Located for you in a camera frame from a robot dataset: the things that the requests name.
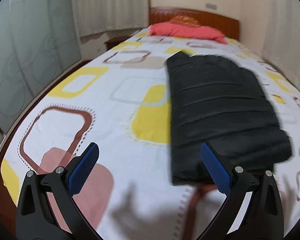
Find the beige window curtain left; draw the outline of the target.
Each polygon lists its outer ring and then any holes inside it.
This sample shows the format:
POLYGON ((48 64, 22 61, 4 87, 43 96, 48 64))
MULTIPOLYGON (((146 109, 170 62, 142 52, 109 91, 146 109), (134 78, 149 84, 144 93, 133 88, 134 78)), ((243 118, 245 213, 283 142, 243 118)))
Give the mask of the beige window curtain left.
POLYGON ((149 0, 73 0, 80 37, 142 29, 149 22, 149 0))

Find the wooden bed frame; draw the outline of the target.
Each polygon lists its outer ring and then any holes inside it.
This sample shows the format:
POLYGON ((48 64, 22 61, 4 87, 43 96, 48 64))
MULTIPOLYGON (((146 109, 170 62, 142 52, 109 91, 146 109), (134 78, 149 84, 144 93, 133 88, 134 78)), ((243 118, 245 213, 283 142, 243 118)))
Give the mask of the wooden bed frame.
POLYGON ((11 130, 6 135, 3 140, 3 145, 0 146, 0 226, 6 230, 6 233, 15 237, 15 218, 17 207, 10 196, 8 189, 4 185, 4 181, 1 175, 1 163, 4 159, 5 153, 15 135, 18 127, 23 122, 23 120, 27 117, 27 115, 34 109, 34 107, 42 100, 44 96, 48 94, 57 84, 66 79, 69 75, 77 71, 79 68, 88 64, 90 60, 84 60, 73 67, 70 67, 65 73, 63 73, 60 77, 55 79, 50 85, 48 85, 25 109, 25 111, 21 114, 20 120, 18 120, 11 130))

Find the coral red pillow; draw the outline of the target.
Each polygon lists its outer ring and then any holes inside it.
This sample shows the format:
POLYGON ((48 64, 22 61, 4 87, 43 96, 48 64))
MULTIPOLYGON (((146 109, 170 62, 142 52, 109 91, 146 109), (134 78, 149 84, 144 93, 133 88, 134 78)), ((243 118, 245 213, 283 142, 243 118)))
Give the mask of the coral red pillow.
POLYGON ((156 23, 149 27, 149 35, 172 36, 182 38, 195 38, 199 40, 211 40, 221 44, 227 44, 225 34, 220 30, 208 27, 181 25, 172 22, 156 23))

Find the wall switch panel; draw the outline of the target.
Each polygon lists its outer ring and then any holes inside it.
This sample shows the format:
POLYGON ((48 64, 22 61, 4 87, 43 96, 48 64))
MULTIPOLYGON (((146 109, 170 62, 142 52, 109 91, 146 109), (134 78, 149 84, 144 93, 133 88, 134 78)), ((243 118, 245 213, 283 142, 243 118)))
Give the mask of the wall switch panel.
POLYGON ((205 7, 207 9, 217 10, 217 5, 216 4, 206 3, 205 7))

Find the sheer white curtain right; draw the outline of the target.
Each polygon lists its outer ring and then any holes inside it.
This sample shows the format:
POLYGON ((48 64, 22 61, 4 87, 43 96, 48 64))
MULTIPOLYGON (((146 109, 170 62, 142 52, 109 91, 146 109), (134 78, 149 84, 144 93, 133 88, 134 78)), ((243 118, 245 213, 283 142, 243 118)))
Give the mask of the sheer white curtain right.
POLYGON ((299 0, 270 0, 262 56, 300 89, 299 0))

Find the patterned white bed sheet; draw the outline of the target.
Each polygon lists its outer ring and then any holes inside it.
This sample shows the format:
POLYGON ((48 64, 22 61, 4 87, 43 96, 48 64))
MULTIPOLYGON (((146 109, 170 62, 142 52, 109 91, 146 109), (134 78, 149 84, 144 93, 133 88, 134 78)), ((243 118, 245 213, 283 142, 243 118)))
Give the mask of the patterned white bed sheet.
POLYGON ((184 51, 221 55, 254 72, 290 136, 275 167, 285 231, 300 219, 300 92, 240 42, 149 36, 143 30, 59 83, 18 127, 1 164, 16 207, 25 174, 52 172, 98 144, 100 157, 74 197, 104 239, 181 239, 192 186, 173 186, 165 61, 184 51))

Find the orange embroidered cushion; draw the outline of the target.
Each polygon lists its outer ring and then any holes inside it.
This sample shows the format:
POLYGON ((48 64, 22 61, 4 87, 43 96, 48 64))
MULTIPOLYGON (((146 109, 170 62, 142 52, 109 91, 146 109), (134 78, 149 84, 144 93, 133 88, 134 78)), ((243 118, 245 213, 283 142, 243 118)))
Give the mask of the orange embroidered cushion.
POLYGON ((187 25, 187 26, 191 26, 191 27, 200 27, 201 24, 198 20, 186 16, 186 15, 178 15, 178 16, 174 16, 173 18, 171 18, 169 20, 169 22, 174 23, 174 24, 179 24, 179 25, 187 25))

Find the frosted glass wardrobe doors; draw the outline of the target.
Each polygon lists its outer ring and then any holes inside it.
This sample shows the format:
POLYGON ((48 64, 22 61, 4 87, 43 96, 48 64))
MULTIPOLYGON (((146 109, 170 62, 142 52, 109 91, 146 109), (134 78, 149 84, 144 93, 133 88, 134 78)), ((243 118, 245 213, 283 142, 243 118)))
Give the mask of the frosted glass wardrobe doors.
POLYGON ((80 59, 72 0, 1 0, 0 129, 80 59))

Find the black puffer jacket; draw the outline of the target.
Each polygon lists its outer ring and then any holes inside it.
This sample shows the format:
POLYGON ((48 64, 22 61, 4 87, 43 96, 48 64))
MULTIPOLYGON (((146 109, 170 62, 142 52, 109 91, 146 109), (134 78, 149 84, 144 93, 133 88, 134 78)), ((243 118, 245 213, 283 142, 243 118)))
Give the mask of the black puffer jacket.
POLYGON ((290 139, 253 72, 222 56, 182 51, 166 66, 174 185, 212 184, 200 157, 206 142, 247 171, 270 169, 291 157, 290 139))

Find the wooden headboard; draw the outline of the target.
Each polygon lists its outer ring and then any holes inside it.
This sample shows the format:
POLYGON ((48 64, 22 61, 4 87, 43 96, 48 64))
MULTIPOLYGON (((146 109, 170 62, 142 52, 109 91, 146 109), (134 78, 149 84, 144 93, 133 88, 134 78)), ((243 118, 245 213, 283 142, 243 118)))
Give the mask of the wooden headboard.
POLYGON ((210 26, 222 31, 227 37, 240 40, 239 20, 207 11, 175 8, 153 7, 149 9, 149 23, 155 24, 169 21, 174 16, 189 16, 201 25, 210 26))

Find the wooden nightstand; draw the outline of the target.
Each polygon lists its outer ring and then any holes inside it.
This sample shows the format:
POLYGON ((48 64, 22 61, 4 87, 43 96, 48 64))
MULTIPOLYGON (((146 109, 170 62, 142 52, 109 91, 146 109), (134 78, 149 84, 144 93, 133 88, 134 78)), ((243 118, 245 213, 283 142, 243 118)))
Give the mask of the wooden nightstand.
POLYGON ((118 46, 122 42, 125 42, 129 38, 131 38, 131 36, 114 37, 114 38, 111 38, 111 39, 107 40, 106 42, 104 42, 104 45, 106 46, 107 50, 111 50, 112 48, 114 48, 115 46, 118 46))

